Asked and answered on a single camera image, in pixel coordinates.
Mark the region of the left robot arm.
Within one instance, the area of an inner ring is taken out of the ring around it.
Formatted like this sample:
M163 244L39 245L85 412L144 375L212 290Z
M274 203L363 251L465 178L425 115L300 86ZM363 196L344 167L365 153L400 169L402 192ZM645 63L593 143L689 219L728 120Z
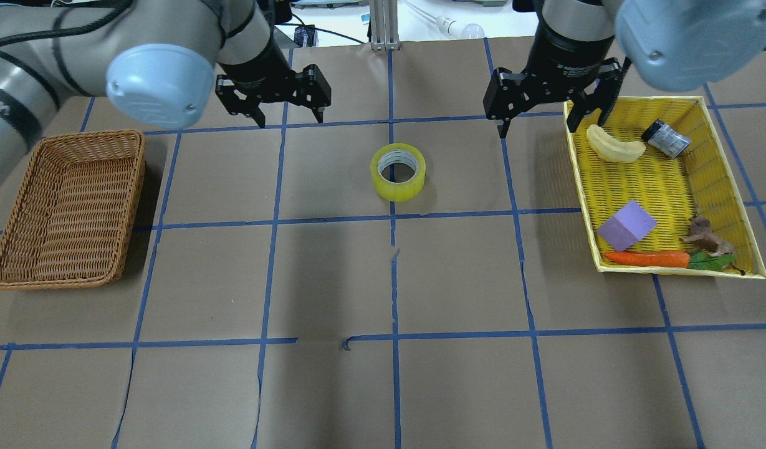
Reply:
M0 3L0 187L71 97L184 130L213 95L260 128L261 104L303 106L317 122L332 104L325 75L291 69L254 1Z

